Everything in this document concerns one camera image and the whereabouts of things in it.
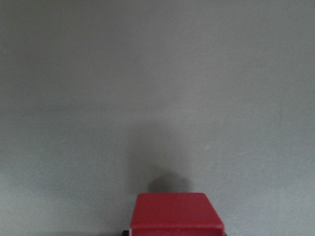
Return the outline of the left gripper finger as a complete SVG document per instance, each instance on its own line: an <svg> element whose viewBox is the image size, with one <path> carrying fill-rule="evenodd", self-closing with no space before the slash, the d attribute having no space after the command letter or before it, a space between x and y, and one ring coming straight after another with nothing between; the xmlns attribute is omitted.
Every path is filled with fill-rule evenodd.
<svg viewBox="0 0 315 236"><path fill-rule="evenodd" d="M130 236L129 230L124 230L122 236Z"/></svg>

